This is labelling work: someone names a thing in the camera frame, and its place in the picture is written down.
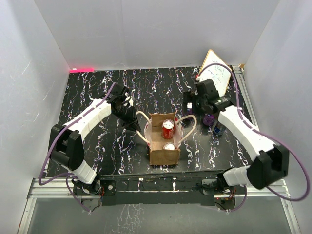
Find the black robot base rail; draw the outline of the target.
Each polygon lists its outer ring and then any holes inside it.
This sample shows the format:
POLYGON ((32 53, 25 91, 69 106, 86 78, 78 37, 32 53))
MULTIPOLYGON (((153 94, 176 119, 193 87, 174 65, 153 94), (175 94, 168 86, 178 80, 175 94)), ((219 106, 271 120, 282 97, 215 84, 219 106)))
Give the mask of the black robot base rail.
POLYGON ((245 194, 246 188, 228 187, 220 176, 220 170, 99 175, 91 185, 74 182, 74 194, 97 198, 102 206, 140 203, 213 206, 216 198, 245 194))

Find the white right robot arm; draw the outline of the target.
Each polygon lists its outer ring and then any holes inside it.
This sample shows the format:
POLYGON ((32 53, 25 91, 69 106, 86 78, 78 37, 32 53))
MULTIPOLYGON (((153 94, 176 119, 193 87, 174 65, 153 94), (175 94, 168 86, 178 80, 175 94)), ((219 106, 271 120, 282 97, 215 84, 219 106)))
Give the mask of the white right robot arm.
POLYGON ((195 91, 183 93, 183 113, 217 115, 218 122, 237 138, 250 156, 251 165, 218 174, 216 183, 222 193, 229 193, 236 185, 263 189, 288 175, 289 150, 256 133, 232 99, 218 94, 212 80, 197 82, 195 91))

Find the purple Fanta grape can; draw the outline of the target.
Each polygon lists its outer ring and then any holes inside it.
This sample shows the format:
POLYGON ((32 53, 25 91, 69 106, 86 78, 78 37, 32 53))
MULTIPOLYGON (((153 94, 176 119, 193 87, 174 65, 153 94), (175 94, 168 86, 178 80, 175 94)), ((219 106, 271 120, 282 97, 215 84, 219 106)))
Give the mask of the purple Fanta grape can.
POLYGON ((202 118, 202 122, 205 126, 211 127, 215 123, 215 117, 214 115, 205 114, 202 118))

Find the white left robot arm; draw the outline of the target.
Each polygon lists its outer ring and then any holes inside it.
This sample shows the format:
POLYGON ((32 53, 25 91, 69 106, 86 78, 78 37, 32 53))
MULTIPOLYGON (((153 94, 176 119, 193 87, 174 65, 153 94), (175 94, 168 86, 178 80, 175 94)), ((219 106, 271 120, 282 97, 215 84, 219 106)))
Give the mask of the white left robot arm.
POLYGON ((91 195, 100 191, 101 183, 97 173, 84 160, 83 141, 102 120, 114 115, 122 122, 122 127, 140 132, 131 90, 115 82, 106 93, 95 98, 91 104, 64 125, 51 129, 49 158, 74 174, 91 195))

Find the watermelon print canvas bag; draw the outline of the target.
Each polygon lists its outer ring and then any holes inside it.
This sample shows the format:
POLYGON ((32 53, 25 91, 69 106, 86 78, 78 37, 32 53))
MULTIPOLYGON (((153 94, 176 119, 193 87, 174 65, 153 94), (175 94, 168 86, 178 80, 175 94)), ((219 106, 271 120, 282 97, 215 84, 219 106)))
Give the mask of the watermelon print canvas bag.
POLYGON ((176 113, 151 114, 148 117, 142 111, 137 111, 136 114, 142 115, 147 120, 143 133, 137 132, 137 134, 149 148, 149 164, 177 165, 180 159, 180 146, 195 130, 196 117, 187 115, 177 118, 176 113), (181 123, 190 118, 194 120, 193 127, 184 135, 181 123))

